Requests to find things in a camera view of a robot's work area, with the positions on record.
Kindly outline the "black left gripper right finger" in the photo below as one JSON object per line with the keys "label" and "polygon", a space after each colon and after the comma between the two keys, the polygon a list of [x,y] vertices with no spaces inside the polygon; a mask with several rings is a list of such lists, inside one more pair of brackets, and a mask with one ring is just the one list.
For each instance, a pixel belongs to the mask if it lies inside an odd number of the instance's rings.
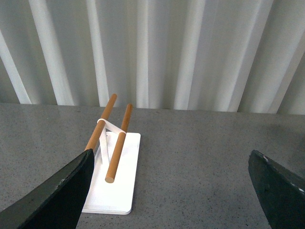
{"label": "black left gripper right finger", "polygon": [[305,227],[305,180],[259,151],[248,161],[260,205],[273,229]]}

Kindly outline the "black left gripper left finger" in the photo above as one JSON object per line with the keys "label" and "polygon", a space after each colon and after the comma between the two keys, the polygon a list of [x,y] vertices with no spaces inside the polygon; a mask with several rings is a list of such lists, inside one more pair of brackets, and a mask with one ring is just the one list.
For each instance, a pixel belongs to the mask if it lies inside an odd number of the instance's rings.
{"label": "black left gripper left finger", "polygon": [[74,160],[0,213],[2,229],[74,229],[87,198],[94,153]]}

